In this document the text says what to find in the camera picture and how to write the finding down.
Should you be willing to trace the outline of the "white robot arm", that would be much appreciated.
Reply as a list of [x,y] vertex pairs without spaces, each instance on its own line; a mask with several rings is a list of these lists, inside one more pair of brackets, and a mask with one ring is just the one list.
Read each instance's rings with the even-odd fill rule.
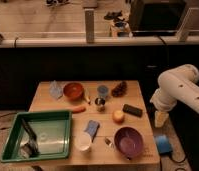
[[162,72],[158,77],[159,87],[150,102],[156,108],[154,125],[162,127],[169,118],[169,112],[178,101],[199,114],[199,70],[191,64],[184,64]]

